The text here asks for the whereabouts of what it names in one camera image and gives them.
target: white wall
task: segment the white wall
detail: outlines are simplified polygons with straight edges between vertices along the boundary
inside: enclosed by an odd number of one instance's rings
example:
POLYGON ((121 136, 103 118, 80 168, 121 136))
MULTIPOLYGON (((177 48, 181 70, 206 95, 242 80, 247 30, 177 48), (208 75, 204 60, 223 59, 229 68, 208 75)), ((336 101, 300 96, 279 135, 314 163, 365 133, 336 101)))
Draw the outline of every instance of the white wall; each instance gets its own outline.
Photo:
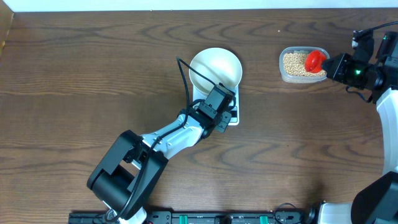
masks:
POLYGON ((398 0, 4 0, 14 12, 398 7, 398 0))

